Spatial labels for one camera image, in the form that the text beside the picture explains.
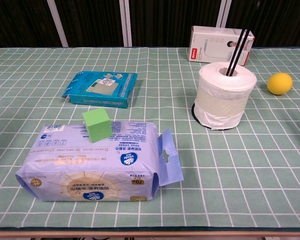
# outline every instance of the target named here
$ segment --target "white cardboard box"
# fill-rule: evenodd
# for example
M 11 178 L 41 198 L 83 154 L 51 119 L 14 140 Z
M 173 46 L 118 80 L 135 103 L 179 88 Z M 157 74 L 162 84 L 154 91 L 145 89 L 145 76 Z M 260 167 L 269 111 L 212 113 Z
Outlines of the white cardboard box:
M 192 26 L 189 61 L 203 63 L 230 62 L 240 33 L 241 29 Z M 250 31 L 237 64 L 246 65 L 254 39 L 255 36 Z

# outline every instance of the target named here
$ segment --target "lemon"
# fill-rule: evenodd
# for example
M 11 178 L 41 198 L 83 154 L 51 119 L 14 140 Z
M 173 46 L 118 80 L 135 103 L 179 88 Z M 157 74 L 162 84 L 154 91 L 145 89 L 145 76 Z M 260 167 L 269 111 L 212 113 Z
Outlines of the lemon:
M 283 72 L 273 74 L 267 83 L 267 88 L 270 93 L 281 95 L 287 93 L 292 88 L 292 77 Z

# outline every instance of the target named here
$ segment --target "white toilet paper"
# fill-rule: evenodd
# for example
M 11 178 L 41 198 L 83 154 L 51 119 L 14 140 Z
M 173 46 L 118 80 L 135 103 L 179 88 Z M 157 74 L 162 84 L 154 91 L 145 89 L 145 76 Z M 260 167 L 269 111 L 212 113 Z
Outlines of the white toilet paper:
M 256 76 L 237 65 L 233 76 L 226 76 L 228 62 L 212 62 L 199 71 L 194 115 L 200 124 L 213 130 L 237 126 L 244 113 Z

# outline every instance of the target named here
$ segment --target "teal cardboard box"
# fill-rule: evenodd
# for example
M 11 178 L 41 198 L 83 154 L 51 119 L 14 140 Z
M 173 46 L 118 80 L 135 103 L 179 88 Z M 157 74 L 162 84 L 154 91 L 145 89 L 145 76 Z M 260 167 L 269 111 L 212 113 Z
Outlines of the teal cardboard box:
M 73 104 L 126 109 L 137 80 L 134 72 L 81 71 L 65 89 Z

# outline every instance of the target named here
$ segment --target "green foam block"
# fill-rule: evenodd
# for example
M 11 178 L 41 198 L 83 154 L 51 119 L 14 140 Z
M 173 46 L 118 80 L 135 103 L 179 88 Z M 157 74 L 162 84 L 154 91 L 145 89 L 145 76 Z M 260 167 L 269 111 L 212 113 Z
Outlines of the green foam block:
M 82 115 L 92 143 L 112 136 L 110 118 L 104 108 L 86 111 Z

